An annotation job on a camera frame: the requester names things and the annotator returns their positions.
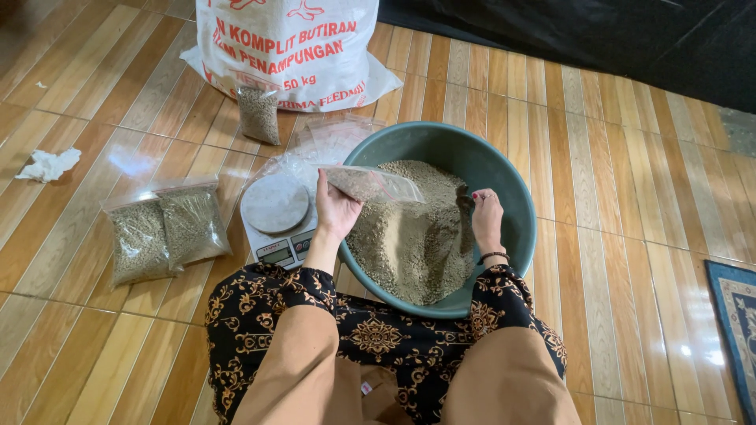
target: woman's left hand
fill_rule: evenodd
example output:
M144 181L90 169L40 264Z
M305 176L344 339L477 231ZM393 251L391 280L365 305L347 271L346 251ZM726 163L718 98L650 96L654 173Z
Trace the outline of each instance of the woman's left hand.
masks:
M363 202L353 200L339 189L328 184L326 172L318 170L318 193L315 207L318 209L318 228L329 236L343 240L357 222Z

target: blue rug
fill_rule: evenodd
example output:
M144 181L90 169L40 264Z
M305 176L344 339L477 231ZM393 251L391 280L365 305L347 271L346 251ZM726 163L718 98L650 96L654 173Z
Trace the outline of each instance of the blue rug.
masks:
M744 419L756 424L756 273L719 262L704 263Z

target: white scale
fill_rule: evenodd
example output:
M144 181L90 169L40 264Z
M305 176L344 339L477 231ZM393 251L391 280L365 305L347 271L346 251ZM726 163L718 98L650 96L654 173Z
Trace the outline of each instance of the white scale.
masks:
M296 178L273 174L252 183L241 199L241 217L255 261L286 270L305 261L318 212Z

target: glossy floor tile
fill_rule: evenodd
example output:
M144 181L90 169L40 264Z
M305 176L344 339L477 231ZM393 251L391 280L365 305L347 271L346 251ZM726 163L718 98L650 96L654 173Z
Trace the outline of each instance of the glossy floor tile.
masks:
M27 4L27 32L0 39L0 423L215 423L203 315L251 261L242 188L326 114L279 111L281 146L243 137L234 101L178 59L191 0ZM404 86L352 113L465 128L530 189L525 279L585 424L744 423L702 262L756 268L756 159L717 107L384 23L368 50ZM61 180L13 179L33 150L68 147L82 157ZM99 201L207 173L234 254L111 290ZM338 262L336 282L375 299Z

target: woman's right hand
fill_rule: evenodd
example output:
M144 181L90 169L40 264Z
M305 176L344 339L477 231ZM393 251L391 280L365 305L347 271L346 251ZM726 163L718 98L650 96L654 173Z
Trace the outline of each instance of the woman's right hand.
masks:
M472 212L472 232L481 254L507 251L501 246L501 208L499 197L491 189L481 189L472 193L475 211Z

